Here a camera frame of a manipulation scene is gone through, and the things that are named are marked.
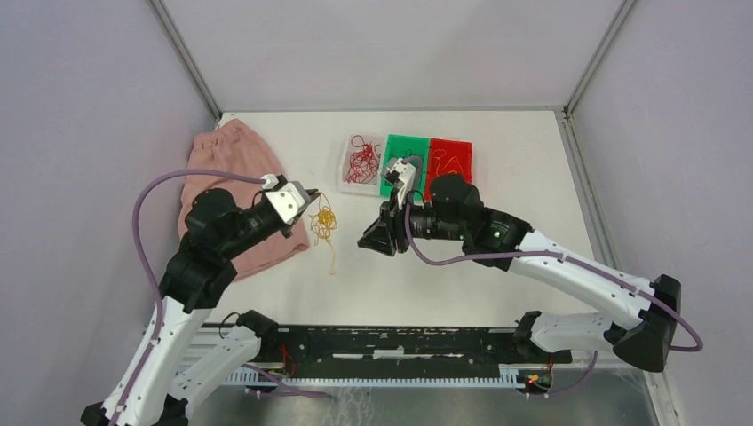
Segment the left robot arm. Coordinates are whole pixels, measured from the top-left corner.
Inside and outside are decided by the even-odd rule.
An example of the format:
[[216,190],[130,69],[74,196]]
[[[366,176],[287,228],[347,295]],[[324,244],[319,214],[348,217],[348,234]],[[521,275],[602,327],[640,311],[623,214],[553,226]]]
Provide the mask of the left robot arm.
[[196,409],[245,361],[272,359],[280,347],[273,321],[253,315],[184,372],[190,343],[237,276],[233,260],[269,237],[289,238],[320,194],[297,181],[265,191],[241,209],[225,189],[200,193],[187,231],[158,286],[162,309],[147,327],[126,373],[104,401],[87,406],[84,425],[186,425]]

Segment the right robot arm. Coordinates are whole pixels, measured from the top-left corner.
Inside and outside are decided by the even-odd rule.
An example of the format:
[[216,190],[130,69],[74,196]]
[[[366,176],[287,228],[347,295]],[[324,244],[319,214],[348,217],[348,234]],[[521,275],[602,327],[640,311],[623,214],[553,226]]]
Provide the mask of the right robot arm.
[[485,206],[478,188],[458,175],[435,178],[430,193],[430,203],[417,206],[406,188],[393,191],[358,247],[395,256],[419,239],[459,241],[457,262],[538,280],[592,307],[580,314],[527,312],[512,339],[525,362],[558,351],[610,351],[647,372],[665,369],[681,319],[678,280],[633,276],[563,248],[530,223]]

